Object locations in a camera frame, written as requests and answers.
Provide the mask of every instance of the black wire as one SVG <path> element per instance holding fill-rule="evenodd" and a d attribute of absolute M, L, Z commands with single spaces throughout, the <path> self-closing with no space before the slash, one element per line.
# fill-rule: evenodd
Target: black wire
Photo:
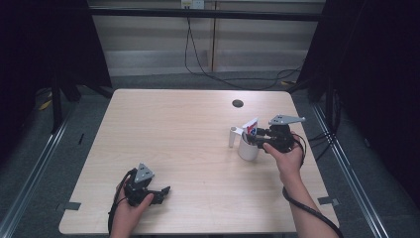
<path fill-rule="evenodd" d="M 118 185 L 117 191 L 115 192 L 114 202 L 112 203 L 111 210 L 108 212 L 108 214 L 109 214 L 109 216 L 108 216 L 108 232 L 109 232 L 109 234 L 111 234 L 111 231 L 112 231 L 112 223 L 114 222 L 114 215 L 115 215 L 115 211 L 117 210 L 118 204 L 122 200 L 127 198 L 127 197 L 124 197 L 124 198 L 120 199 L 119 201 L 117 201 L 118 196 L 120 195 L 121 189 L 123 188 L 124 182 L 126 181 L 127 177 L 132 176 L 135 171 L 136 171 L 136 169 L 132 169 L 124 175 L 123 179 L 121 180 L 120 184 Z"/>
<path fill-rule="evenodd" d="M 279 81 L 280 79 L 287 78 L 287 77 L 289 77 L 289 76 L 293 75 L 294 73 L 296 73 L 296 72 L 300 71 L 300 69 L 302 68 L 302 66 L 300 66 L 300 67 L 298 67 L 298 68 L 296 68 L 296 69 L 285 69 L 285 70 L 282 70 L 282 71 L 280 71 L 280 72 L 277 74 L 276 78 L 255 78 L 255 77 L 254 77 L 254 78 L 249 78 L 249 77 L 246 77 L 246 78 L 240 78 L 240 77 L 238 77 L 238 78 L 226 78 L 226 79 L 222 79 L 222 78 L 220 78 L 220 77 L 217 77 L 217 76 L 214 76 L 214 75 L 210 75 L 210 74 L 208 74 L 206 71 L 204 71 L 204 69 L 203 69 L 203 67 L 202 67 L 202 65 L 201 65 L 201 62 L 200 62 L 200 60 L 199 60 L 199 58 L 198 58 L 197 49 L 196 49 L 196 47 L 195 47 L 194 37 L 192 36 L 191 23 L 190 23 L 190 19 L 189 19 L 189 18 L 187 18 L 187 22 L 188 22 L 188 31 L 187 31 L 187 37 L 186 37 L 185 53 L 184 53 L 184 64 L 185 64 L 185 68 L 186 68 L 186 69 L 187 69 L 190 73 L 192 73 L 192 74 L 194 74 L 194 75 L 207 76 L 207 77 L 209 77 L 209 78 L 211 78 L 211 79 L 213 79 L 213 80 L 216 80 L 216 81 L 219 81 L 219 82 L 223 82 L 223 83 L 228 84 L 228 85 L 230 85 L 230 86 L 237 87 L 237 88 L 244 89 L 244 90 L 266 90 L 266 89 L 270 89 L 270 88 L 272 88 L 272 87 L 276 86 L 276 85 L 277 85 L 277 83 L 278 83 L 278 81 Z M 199 65 L 199 67 L 200 67 L 200 69 L 201 69 L 201 72 L 193 72 L 193 71 L 191 71 L 191 70 L 189 69 L 189 67 L 188 67 L 187 63 L 186 63 L 186 59 L 187 59 L 187 56 L 186 56 L 186 55 L 187 55 L 187 51 L 188 51 L 188 45 L 189 45 L 189 38 L 190 38 L 190 37 L 191 37 L 191 42 L 192 42 L 192 45 L 193 45 L 193 48 L 194 48 L 195 57 L 196 57 L 196 59 L 197 59 L 198 65 Z M 279 77 L 279 76 L 280 76 L 283 72 L 285 72 L 285 71 L 291 71 L 291 73 L 289 73 L 288 75 L 285 75 L 285 76 L 283 76 L 283 77 Z M 272 84 L 270 84 L 270 85 L 268 85 L 268 86 L 264 86 L 264 87 L 260 87 L 260 88 L 246 88 L 246 87 L 242 87 L 242 86 L 239 86 L 239 85 L 236 85 L 236 84 L 233 84 L 233 83 L 230 83 L 230 82 L 229 82 L 230 80 L 250 80 L 250 79 L 252 79 L 252 80 L 267 80 L 267 81 L 273 81 L 273 83 L 272 83 Z"/>
<path fill-rule="evenodd" d="M 127 199 L 127 196 L 124 196 L 123 198 L 121 198 L 116 204 L 117 205 L 120 204 L 120 202 L 123 201 L 123 200 L 125 200 L 125 199 Z"/>
<path fill-rule="evenodd" d="M 308 141 L 318 141 L 318 140 L 322 140 L 322 139 L 325 139 L 325 138 L 327 138 L 328 136 L 333 136 L 334 134 L 333 133 L 321 133 L 321 134 L 319 134 L 318 136 L 315 136 L 314 138 L 311 138 L 311 139 L 308 139 Z"/>
<path fill-rule="evenodd" d="M 305 159 L 305 156 L 306 156 L 306 142 L 305 142 L 305 140 L 303 140 L 303 138 L 301 137 L 301 136 L 299 136 L 299 135 L 297 135 L 297 134 L 292 134 L 293 136 L 298 136 L 300 139 L 302 139 L 302 141 L 303 141 L 303 143 L 304 143 L 304 145 L 305 145 L 305 147 L 303 148 L 302 147 L 302 144 L 300 143 L 300 141 L 299 140 L 295 140 L 294 138 L 293 138 L 293 140 L 299 145 L 299 147 L 302 149 L 302 152 L 303 152 L 303 155 L 302 155 L 302 162 L 301 162 L 301 165 L 300 165 L 300 167 L 302 167 L 303 166 L 303 162 L 304 162 L 304 159 Z M 285 187 L 283 187 L 283 191 L 282 191 L 282 193 L 283 193 L 283 196 L 284 196 L 284 198 L 288 201 L 288 202 L 290 202 L 290 203 L 292 203 L 293 205 L 295 205 L 296 207 L 298 207 L 298 208 L 300 208 L 300 209 L 303 209 L 304 211 L 306 211 L 306 212 L 308 212 L 308 213 L 310 213 L 310 214 L 312 214 L 312 215 L 314 215 L 315 217 L 317 217 L 318 219 L 320 219 L 320 220 L 322 220 L 323 222 L 325 222 L 328 226 L 330 226 L 336 233 L 337 233 L 337 235 L 341 238 L 341 237 L 344 237 L 343 236 L 343 233 L 340 231 L 340 229 L 336 226 L 336 224 L 334 224 L 331 220 L 329 220 L 327 217 L 325 217 L 321 212 L 319 212 L 319 211 L 316 211 L 315 209 L 313 209 L 313 208 L 311 208 L 311 207 L 309 207 L 309 206 L 307 206 L 307 205 L 305 205 L 305 204 L 303 204 L 303 203 L 301 203 L 301 202 L 299 202 L 299 201 L 297 201 L 297 200 L 295 200 L 295 199 L 293 199 L 293 198 L 291 198 L 289 195 L 288 195 L 288 193 L 287 193 L 287 190 L 286 190 L 286 188 Z"/>
<path fill-rule="evenodd" d="M 318 146 L 320 146 L 320 145 L 322 145 L 322 144 L 324 144 L 326 142 L 328 142 L 328 140 L 327 139 L 324 139 L 322 142 L 319 142 L 318 144 L 315 144 L 315 145 L 311 146 L 311 148 L 313 149 L 313 148 L 318 147 Z"/>
<path fill-rule="evenodd" d="M 317 217 L 318 219 L 320 219 L 320 220 L 322 220 L 323 222 L 325 222 L 329 227 L 331 227 L 331 229 L 333 229 L 336 233 L 337 233 L 337 235 L 339 236 L 339 237 L 344 237 L 343 236 L 343 233 L 341 232 L 341 230 L 336 226 L 336 224 L 334 224 L 330 219 L 328 219 L 327 217 L 325 217 L 321 212 L 319 212 L 319 211 L 316 211 L 315 209 L 313 209 L 313 208 L 311 208 L 311 207 L 309 207 L 309 206 L 307 206 L 307 205 L 305 205 L 305 204 L 303 204 L 303 203 L 300 203 L 299 201 L 297 201 L 297 200 L 295 200 L 295 199 L 293 199 L 293 198 L 291 198 L 289 195 L 288 195 L 288 193 L 287 193 L 287 190 L 286 190 L 286 188 L 285 187 L 283 187 L 283 196 L 284 196 L 284 198 L 288 201 L 288 202 L 290 202 L 290 203 L 292 203 L 293 205 L 295 205 L 296 207 L 298 207 L 298 208 L 300 208 L 300 209 L 302 209 L 302 210 L 304 210 L 304 211 L 306 211 L 306 212 L 308 212 L 308 213 L 310 213 L 311 215 L 314 215 L 315 217 Z"/>
<path fill-rule="evenodd" d="M 328 148 L 330 148 L 332 143 L 328 143 L 327 147 L 321 152 L 321 154 L 315 159 L 315 162 L 318 162 L 322 156 L 327 152 Z"/>

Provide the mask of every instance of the gray floor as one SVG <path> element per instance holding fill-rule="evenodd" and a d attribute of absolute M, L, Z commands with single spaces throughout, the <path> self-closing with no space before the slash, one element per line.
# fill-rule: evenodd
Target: gray floor
<path fill-rule="evenodd" d="M 274 78 L 276 74 L 275 71 L 267 71 L 224 72 L 217 75 L 230 78 L 244 76 Z M 264 80 L 231 80 L 229 82 L 247 89 L 263 88 L 272 83 L 272 81 Z M 219 80 L 189 73 L 113 77 L 113 84 L 115 88 L 239 89 Z M 284 88 L 284 85 L 277 83 L 267 90 L 283 90 Z M 55 209 L 59 203 L 69 200 L 109 103 L 109 99 L 89 89 L 81 88 L 81 91 L 83 95 L 80 102 L 74 105 L 64 102 L 64 109 L 71 106 L 74 106 L 75 109 L 68 119 L 66 130 L 14 231 L 13 237 L 65 237 L 58 231 L 62 212 Z M 307 121 L 303 123 L 307 137 L 313 138 L 319 135 L 322 130 L 312 106 L 307 100 L 306 91 L 297 91 L 292 94 L 292 98 L 299 115 L 307 118 Z M 43 97 L 38 98 L 38 104 L 42 103 L 43 100 Z M 0 217 L 2 219 L 18 195 L 20 187 L 26 181 L 28 173 L 37 162 L 45 143 L 49 139 L 51 127 L 52 109 L 48 108 L 45 111 L 34 109 L 26 124 L 21 143 L 11 155 L 9 164 L 2 168 L 0 172 Z M 366 147 L 364 137 L 358 132 L 356 125 L 347 117 L 345 111 L 342 115 L 338 138 L 372 205 L 383 221 L 389 237 L 420 237 L 419 210 L 398 182 L 384 168 L 375 151 Z M 319 155 L 327 145 L 326 143 L 318 145 L 320 142 L 322 141 L 311 143 L 315 156 Z M 320 159 L 318 166 L 330 196 L 340 202 L 339 205 L 335 206 L 335 210 L 345 237 L 374 237 L 331 150 L 328 150 Z M 263 238 L 296 237 L 296 235 L 243 234 L 226 235 L 225 237 Z"/>

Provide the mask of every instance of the round black object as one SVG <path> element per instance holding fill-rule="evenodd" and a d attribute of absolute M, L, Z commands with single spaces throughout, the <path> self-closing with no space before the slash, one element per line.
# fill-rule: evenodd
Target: round black object
<path fill-rule="evenodd" d="M 241 101 L 241 100 L 239 100 L 239 99 L 236 99 L 236 100 L 234 100 L 232 102 L 232 105 L 234 105 L 234 107 L 240 108 L 240 107 L 243 107 L 244 106 L 244 102 Z"/>

